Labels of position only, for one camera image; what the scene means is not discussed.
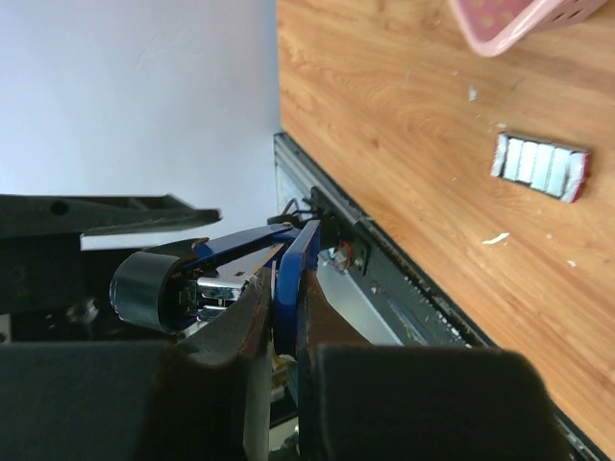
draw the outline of wooden surface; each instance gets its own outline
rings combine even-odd
[[[279,0],[278,27],[283,127],[615,457],[615,2],[491,60],[442,0]],[[504,124],[593,148],[579,202],[490,178]]]

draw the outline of white wall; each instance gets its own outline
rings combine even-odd
[[[0,0],[0,193],[174,193],[206,230],[275,212],[275,0]]]

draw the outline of wooden table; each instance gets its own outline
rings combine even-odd
[[[491,60],[444,0],[279,0],[278,27],[283,127],[615,457],[615,2]],[[504,126],[592,147],[581,199],[491,178]]]

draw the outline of metal frame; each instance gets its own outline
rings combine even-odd
[[[274,136],[276,163],[304,190],[328,200],[369,246],[369,258],[348,273],[404,345],[495,347],[496,344],[378,224],[287,134]],[[559,409],[556,417],[575,459],[607,456]]]

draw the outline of pink basket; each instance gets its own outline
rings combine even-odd
[[[577,24],[606,0],[450,0],[472,49],[497,56],[529,32]]]

